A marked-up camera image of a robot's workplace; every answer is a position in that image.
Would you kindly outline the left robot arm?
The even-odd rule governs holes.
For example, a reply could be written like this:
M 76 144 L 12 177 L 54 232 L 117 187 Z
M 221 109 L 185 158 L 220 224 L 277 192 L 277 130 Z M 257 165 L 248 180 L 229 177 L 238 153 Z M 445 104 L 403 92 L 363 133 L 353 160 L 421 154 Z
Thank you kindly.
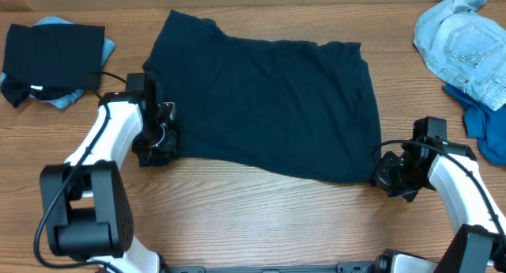
M 134 235 L 134 218 L 120 170 L 129 151 L 141 167 L 163 166 L 178 156 L 176 106 L 163 100 L 160 84 L 144 73 L 128 74 L 122 92 L 100 96 L 96 122 L 61 165 L 40 174 L 43 216 L 33 252 L 45 267 L 98 265 L 105 272 L 167 272 L 161 254 Z M 51 253 L 70 264 L 42 257 L 45 235 Z

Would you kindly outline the folded light blue jeans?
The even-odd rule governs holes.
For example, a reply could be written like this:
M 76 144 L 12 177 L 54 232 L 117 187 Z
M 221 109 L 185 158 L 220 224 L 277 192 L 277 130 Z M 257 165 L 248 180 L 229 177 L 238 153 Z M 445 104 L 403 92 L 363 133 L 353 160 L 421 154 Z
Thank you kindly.
M 73 23 L 69 22 L 69 21 L 66 21 L 66 20 L 63 20 L 63 19 L 58 18 L 58 17 L 45 17 L 44 19 L 38 21 L 34 25 L 51 25 L 51 24 L 73 24 Z M 115 43 L 112 40 L 109 40 L 105 36 L 105 32 L 104 32 L 104 46 L 103 46 L 102 58 L 101 58 L 102 68 L 103 68 L 104 64 L 107 62 L 108 58 L 110 57 L 111 53 L 114 50 L 115 50 Z M 7 74 L 5 74 L 5 73 L 2 72 L 1 83 L 2 83 L 2 78 L 4 76 L 7 77 Z

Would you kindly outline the black t-shirt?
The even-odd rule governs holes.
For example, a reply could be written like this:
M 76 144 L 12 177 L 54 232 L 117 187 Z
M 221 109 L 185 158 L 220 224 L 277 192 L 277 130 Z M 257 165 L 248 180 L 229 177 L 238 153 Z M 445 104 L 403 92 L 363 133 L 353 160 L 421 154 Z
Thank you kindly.
M 182 157 L 367 182 L 381 130 L 358 43 L 249 40 L 172 11 L 145 73 L 176 106 Z

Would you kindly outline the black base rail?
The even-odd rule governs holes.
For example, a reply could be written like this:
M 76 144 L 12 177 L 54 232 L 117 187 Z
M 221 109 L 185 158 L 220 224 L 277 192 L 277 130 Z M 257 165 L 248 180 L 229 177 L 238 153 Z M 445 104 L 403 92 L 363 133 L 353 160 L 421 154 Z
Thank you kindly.
M 205 268 L 202 266 L 169 267 L 162 266 L 161 273 L 369 273 L 373 261 L 338 262 L 325 266 L 287 266 L 287 267 L 222 267 Z

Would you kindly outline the crumpled light denim jeans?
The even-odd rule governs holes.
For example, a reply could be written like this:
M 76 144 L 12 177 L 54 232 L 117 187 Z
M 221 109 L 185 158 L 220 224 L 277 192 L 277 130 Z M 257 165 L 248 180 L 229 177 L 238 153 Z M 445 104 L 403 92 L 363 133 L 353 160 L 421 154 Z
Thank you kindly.
M 413 44 L 439 79 L 493 111 L 505 105 L 505 29 L 477 11 L 488 0 L 443 0 L 415 24 Z

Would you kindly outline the dark blue garment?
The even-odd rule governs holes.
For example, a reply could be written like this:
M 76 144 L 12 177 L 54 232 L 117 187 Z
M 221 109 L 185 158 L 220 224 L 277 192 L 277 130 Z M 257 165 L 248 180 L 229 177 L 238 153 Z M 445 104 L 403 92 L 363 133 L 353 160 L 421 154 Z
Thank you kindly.
M 479 151 L 491 164 L 505 166 L 505 106 L 493 111 L 451 85 L 443 90 L 463 108 L 467 137 L 477 139 Z

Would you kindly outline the black garment under stack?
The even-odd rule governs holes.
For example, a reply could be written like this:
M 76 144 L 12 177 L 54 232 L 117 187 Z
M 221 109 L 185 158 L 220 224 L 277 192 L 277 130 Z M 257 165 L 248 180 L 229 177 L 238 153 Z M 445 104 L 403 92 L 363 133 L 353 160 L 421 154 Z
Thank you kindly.
M 35 87 L 4 76 L 1 83 L 1 93 L 14 108 L 18 108 L 27 98 L 32 97 L 63 110 L 74 104 L 83 95 L 84 91 L 80 89 Z

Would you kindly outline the folded black shirt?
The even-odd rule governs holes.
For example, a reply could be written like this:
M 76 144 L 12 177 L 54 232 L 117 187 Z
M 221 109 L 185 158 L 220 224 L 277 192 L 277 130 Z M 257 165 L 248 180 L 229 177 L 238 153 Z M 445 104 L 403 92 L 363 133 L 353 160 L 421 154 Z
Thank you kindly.
M 12 24 L 2 72 L 8 78 L 49 88 L 98 89 L 105 27 L 76 24 Z

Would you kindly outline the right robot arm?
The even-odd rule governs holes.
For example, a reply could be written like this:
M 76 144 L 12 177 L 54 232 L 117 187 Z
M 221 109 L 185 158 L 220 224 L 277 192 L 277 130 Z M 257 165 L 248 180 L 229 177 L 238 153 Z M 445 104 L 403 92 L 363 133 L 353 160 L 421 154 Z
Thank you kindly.
M 489 194 L 469 146 L 447 140 L 444 119 L 427 116 L 413 124 L 401 155 L 388 151 L 377 162 L 372 185 L 411 202 L 422 188 L 436 191 L 454 237 L 441 260 L 387 249 L 370 272 L 484 272 L 505 270 L 505 216 Z

